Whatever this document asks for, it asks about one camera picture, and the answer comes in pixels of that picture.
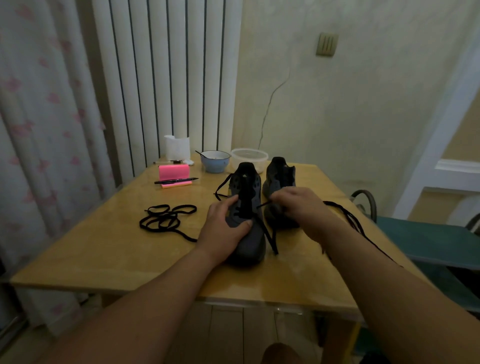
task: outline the light switch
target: light switch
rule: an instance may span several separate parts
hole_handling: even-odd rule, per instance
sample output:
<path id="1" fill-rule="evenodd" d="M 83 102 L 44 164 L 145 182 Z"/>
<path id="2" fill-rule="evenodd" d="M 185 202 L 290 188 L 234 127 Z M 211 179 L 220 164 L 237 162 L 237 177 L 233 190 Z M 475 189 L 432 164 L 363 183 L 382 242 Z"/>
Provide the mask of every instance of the light switch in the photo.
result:
<path id="1" fill-rule="evenodd" d="M 335 54 L 338 34 L 320 33 L 317 46 L 317 56 L 332 57 Z"/>

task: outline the floor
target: floor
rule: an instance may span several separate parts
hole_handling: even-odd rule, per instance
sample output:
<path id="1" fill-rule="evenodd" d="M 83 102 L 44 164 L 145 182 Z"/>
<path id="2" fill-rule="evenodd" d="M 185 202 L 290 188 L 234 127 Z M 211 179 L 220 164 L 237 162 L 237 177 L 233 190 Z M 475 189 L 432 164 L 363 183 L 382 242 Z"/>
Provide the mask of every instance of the floor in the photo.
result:
<path id="1" fill-rule="evenodd" d="M 100 297 L 83 306 L 86 317 L 101 310 Z M 229 307 L 195 303 L 165 359 L 181 363 L 260 363 L 265 348 L 274 342 L 290 345 L 305 364 L 319 363 L 313 317 L 272 307 Z M 26 329 L 0 356 L 0 364 L 34 363 L 55 342 L 44 327 Z M 352 357 L 358 364 L 361 357 Z"/>

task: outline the curtain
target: curtain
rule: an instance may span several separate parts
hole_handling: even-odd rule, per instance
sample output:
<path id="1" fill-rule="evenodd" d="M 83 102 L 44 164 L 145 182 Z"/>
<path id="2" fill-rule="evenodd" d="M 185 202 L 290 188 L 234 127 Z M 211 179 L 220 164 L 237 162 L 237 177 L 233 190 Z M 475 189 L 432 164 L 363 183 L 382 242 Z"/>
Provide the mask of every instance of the curtain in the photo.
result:
<path id="1" fill-rule="evenodd" d="M 0 1 L 0 257 L 34 258 L 115 192 L 74 0 Z M 81 319 L 73 293 L 18 289 L 32 324 Z"/>

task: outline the hand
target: hand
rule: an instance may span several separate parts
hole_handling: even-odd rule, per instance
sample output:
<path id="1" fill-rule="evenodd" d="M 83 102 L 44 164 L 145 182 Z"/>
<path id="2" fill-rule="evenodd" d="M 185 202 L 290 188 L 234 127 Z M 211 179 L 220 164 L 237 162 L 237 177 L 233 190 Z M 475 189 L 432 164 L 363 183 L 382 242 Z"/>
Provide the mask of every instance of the hand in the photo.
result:
<path id="1" fill-rule="evenodd" d="M 310 188 L 284 187 L 271 195 L 271 200 L 286 208 L 285 215 L 294 219 L 308 237 L 320 243 L 325 232 L 342 221 L 331 212 Z"/>
<path id="2" fill-rule="evenodd" d="M 242 222 L 236 228 L 231 228 L 225 221 L 228 207 L 239 199 L 238 195 L 210 205 L 197 241 L 196 249 L 206 253 L 214 266 L 219 265 L 233 253 L 239 241 L 250 231 L 252 221 Z"/>

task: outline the person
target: person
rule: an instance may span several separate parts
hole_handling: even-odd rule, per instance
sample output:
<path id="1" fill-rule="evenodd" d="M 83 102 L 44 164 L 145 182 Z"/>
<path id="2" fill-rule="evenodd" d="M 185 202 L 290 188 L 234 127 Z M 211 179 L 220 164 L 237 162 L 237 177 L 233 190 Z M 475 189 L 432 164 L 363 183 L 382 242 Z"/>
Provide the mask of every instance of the person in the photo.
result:
<path id="1" fill-rule="evenodd" d="M 233 252 L 252 223 L 225 222 L 233 196 L 210 206 L 194 249 L 160 276 L 122 297 L 61 338 L 42 363 L 161 363 L 182 319 L 213 268 Z M 397 265 L 332 213 L 308 188 L 285 187 L 271 199 L 322 245 L 391 363 L 477 363 L 480 323 L 459 305 Z M 264 363 L 300 363 L 277 344 Z"/>

